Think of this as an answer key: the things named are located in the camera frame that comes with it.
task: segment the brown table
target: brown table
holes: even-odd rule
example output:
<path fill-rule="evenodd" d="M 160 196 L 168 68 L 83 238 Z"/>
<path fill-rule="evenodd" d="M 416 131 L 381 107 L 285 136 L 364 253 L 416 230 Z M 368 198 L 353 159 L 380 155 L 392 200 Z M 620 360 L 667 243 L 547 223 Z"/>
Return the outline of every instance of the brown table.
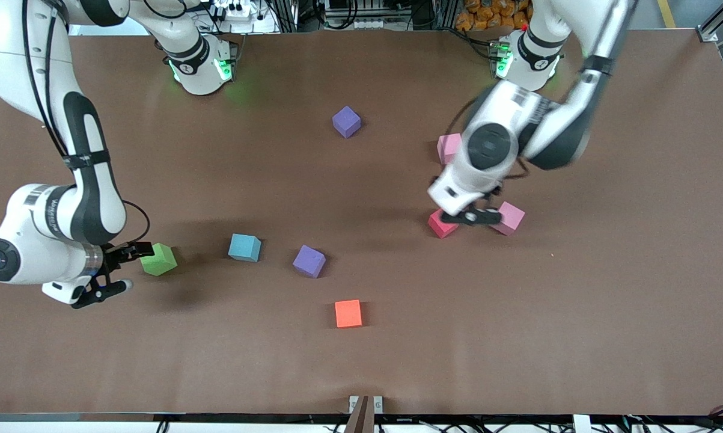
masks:
<path fill-rule="evenodd" d="M 546 94 L 564 94 L 576 44 Z M 704 414 L 723 404 L 723 65 L 692 30 L 631 32 L 578 164 L 507 184 L 506 238 L 426 225 L 435 139 L 491 82 L 448 34 L 246 42 L 238 82 L 191 96 L 150 38 L 75 38 L 123 198 L 175 247 L 161 277 L 71 310 L 0 284 L 0 412 Z M 350 140 L 331 126 L 364 118 Z M 70 176 L 0 103 L 0 221 Z M 123 239 L 141 232 L 130 213 Z M 260 263 L 226 256 L 263 239 Z M 329 257 L 318 280 L 290 266 Z M 333 328 L 332 302 L 367 326 Z"/>

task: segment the cube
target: cube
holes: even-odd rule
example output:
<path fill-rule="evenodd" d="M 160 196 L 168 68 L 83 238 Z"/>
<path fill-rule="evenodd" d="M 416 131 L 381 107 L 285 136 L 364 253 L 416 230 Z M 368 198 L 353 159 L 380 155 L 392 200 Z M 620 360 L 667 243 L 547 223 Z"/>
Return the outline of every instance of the cube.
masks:
<path fill-rule="evenodd" d="M 307 245 L 303 245 L 292 264 L 307 277 L 318 278 L 324 263 L 326 263 L 325 255 Z"/>
<path fill-rule="evenodd" d="M 524 218 L 524 211 L 508 202 L 503 202 L 498 211 L 501 212 L 503 220 L 500 224 L 492 226 L 492 228 L 506 236 L 512 235 L 519 227 L 522 218 Z"/>
<path fill-rule="evenodd" d="M 441 135 L 441 137 L 439 137 L 436 150 L 439 153 L 441 164 L 447 165 L 452 162 L 462 142 L 463 139 L 460 137 L 460 134 Z"/>
<path fill-rule="evenodd" d="M 438 236 L 439 239 L 446 238 L 450 233 L 460 227 L 460 224 L 443 223 L 441 221 L 442 212 L 443 211 L 441 209 L 438 209 L 436 212 L 431 213 L 428 218 L 428 225 L 430 225 L 430 228 L 433 229 L 433 233 L 436 233 L 436 236 Z"/>
<path fill-rule="evenodd" d="M 153 252 L 155 255 L 140 257 L 139 262 L 142 263 L 142 269 L 154 277 L 171 271 L 177 267 L 177 261 L 174 258 L 171 248 L 164 244 L 153 244 Z"/>
<path fill-rule="evenodd" d="M 262 247 L 262 242 L 254 236 L 236 233 L 230 238 L 227 255 L 236 260 L 256 262 L 260 260 L 260 247 Z"/>
<path fill-rule="evenodd" d="M 345 106 L 332 117 L 332 124 L 343 137 L 350 138 L 361 128 L 361 118 L 349 106 Z"/>
<path fill-rule="evenodd" d="M 334 302 L 334 315 L 337 327 L 361 326 L 361 302 L 358 299 Z"/>

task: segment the pink cube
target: pink cube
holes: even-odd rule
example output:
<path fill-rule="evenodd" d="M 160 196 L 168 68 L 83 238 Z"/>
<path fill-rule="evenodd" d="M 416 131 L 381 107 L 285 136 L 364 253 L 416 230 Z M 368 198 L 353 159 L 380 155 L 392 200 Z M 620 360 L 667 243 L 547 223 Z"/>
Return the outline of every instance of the pink cube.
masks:
<path fill-rule="evenodd" d="M 442 212 L 443 211 L 441 209 L 438 209 L 436 212 L 431 213 L 430 217 L 428 217 L 428 225 L 430 225 L 430 228 L 433 229 L 433 233 L 436 233 L 436 236 L 438 236 L 439 239 L 446 238 L 450 233 L 460 227 L 460 224 L 442 223 Z"/>
<path fill-rule="evenodd" d="M 500 224 L 492 226 L 492 228 L 506 236 L 512 235 L 521 223 L 522 218 L 524 218 L 524 211 L 508 202 L 503 202 L 498 210 L 501 212 L 503 220 Z"/>
<path fill-rule="evenodd" d="M 447 165 L 452 162 L 462 142 L 463 139 L 461 139 L 460 134 L 441 135 L 439 137 L 436 150 L 439 152 L 441 164 Z"/>

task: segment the light blue block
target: light blue block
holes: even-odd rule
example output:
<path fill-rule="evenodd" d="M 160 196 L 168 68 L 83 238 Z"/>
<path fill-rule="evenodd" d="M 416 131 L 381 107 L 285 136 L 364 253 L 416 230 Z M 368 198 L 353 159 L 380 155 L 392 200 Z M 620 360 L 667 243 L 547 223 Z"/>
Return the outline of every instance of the light blue block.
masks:
<path fill-rule="evenodd" d="M 245 262 L 256 262 L 260 260 L 260 247 L 262 242 L 254 236 L 248 234 L 234 234 L 230 239 L 230 249 L 227 255 L 236 260 Z"/>

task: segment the green cube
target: green cube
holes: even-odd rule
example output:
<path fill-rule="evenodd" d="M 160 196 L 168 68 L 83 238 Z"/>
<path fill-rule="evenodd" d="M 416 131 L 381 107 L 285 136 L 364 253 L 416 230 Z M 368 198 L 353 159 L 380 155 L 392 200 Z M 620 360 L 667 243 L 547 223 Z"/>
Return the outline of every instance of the green cube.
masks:
<path fill-rule="evenodd" d="M 153 252 L 154 256 L 139 258 L 139 261 L 142 262 L 142 269 L 148 274 L 158 277 L 177 267 L 177 261 L 174 260 L 171 248 L 164 244 L 153 244 Z"/>

